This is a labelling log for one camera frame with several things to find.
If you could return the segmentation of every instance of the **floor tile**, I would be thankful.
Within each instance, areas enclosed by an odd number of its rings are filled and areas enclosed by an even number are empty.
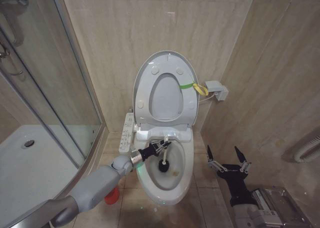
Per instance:
[[[196,188],[196,187],[197,185],[196,185],[195,175],[192,174],[190,188]]]
[[[116,158],[119,154],[112,154],[112,153],[104,153],[102,154],[101,160],[99,162],[99,166],[101,165],[111,165],[114,158]],[[124,188],[126,182],[126,176],[122,177],[118,183],[119,188]]]
[[[117,228],[124,189],[119,200],[112,205],[101,201],[94,209],[78,214],[73,228]]]
[[[233,228],[220,189],[199,188],[198,191],[207,228]]]
[[[119,154],[121,135],[122,133],[109,133],[103,152]]]
[[[231,222],[232,222],[233,226],[236,227],[235,211],[232,208],[232,206],[230,205],[231,193],[230,193],[228,184],[225,180],[222,180],[222,179],[218,180],[218,182],[219,182],[220,191],[222,193],[226,209],[229,212]]]
[[[136,170],[133,170],[132,172],[126,175],[124,187],[125,188],[142,188],[142,185],[140,184]]]
[[[205,226],[195,188],[189,189],[183,200],[172,206],[155,204],[143,189],[124,189],[119,228]]]
[[[206,154],[206,146],[204,141],[202,140],[200,132],[193,133],[193,145],[194,145],[194,152],[200,154]]]
[[[206,154],[194,154],[193,174],[198,188],[219,188],[216,172],[209,168]]]

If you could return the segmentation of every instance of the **white toilet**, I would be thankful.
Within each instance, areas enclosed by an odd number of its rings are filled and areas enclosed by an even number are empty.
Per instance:
[[[144,149],[152,140],[168,136],[170,163],[166,173],[158,163],[163,158],[151,156],[136,169],[148,196],[161,205],[182,200],[189,189],[194,165],[192,125],[198,113],[199,96],[193,87],[197,76],[185,57],[173,51],[153,54],[140,68],[133,89],[133,112],[136,134],[135,149]]]

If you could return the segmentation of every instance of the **cable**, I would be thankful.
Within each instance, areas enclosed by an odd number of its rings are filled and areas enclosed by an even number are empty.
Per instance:
[[[206,99],[202,99],[202,100],[200,100],[199,102],[202,102],[202,101],[205,101],[205,100],[208,100],[208,99],[210,99],[210,98],[212,98],[213,96],[215,96],[216,94],[213,92],[213,94],[210,96],[210,97],[208,97],[208,98],[206,98]]]

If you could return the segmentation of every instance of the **bidet control panel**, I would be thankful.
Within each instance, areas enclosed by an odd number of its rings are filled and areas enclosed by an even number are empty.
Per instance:
[[[124,120],[119,152],[128,153],[130,151],[130,144],[133,137],[133,130],[135,124],[135,117],[133,113],[127,113]]]

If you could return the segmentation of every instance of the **shower enclosure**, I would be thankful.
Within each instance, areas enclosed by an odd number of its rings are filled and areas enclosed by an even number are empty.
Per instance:
[[[70,185],[105,127],[63,0],[0,0],[0,227]]]

